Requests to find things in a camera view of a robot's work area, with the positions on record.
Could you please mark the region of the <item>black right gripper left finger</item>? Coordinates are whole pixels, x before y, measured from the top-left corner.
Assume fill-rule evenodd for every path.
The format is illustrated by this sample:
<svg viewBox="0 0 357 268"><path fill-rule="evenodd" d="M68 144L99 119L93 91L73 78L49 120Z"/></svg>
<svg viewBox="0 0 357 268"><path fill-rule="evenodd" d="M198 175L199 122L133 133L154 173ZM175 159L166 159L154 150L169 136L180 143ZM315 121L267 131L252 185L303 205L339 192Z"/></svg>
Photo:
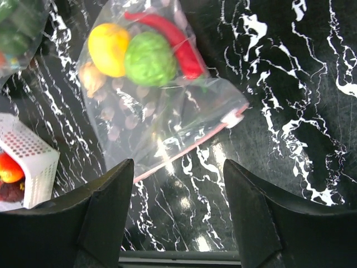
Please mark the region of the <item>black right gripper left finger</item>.
<svg viewBox="0 0 357 268"><path fill-rule="evenodd" d="M1 213L2 267L117 267L134 162L31 209Z"/></svg>

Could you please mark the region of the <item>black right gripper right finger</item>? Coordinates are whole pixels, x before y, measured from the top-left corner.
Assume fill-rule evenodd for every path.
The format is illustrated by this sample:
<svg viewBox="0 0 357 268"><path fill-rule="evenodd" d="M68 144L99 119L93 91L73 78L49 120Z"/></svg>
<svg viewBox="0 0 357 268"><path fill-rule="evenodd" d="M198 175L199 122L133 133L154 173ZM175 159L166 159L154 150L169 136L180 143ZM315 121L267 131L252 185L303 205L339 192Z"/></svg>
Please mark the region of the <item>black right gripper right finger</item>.
<svg viewBox="0 0 357 268"><path fill-rule="evenodd" d="M224 183L243 267L355 267L356 211L269 183L233 160Z"/></svg>

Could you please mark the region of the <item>clear zip top bag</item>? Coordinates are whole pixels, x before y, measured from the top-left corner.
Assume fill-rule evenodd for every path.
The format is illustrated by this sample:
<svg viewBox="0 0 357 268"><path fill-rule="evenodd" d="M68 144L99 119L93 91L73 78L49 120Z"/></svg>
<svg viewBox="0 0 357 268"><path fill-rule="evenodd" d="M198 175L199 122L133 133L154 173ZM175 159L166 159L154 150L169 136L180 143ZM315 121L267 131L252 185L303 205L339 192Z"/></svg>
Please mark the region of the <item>clear zip top bag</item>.
<svg viewBox="0 0 357 268"><path fill-rule="evenodd" d="M129 32L131 40L146 31L164 37L150 26L126 20L125 11L154 13L168 19L201 57L179 1L108 1L92 29L102 23L115 23ZM88 39L78 59L78 76L79 68L87 62L93 63ZM106 83L89 98L80 82L107 169L132 159L133 180L139 182L243 119L249 106L247 99L230 81L212 77L202 57L205 74L194 80L186 79L176 62L176 76L160 87L138 85L126 74L118 78L106 75Z"/></svg>

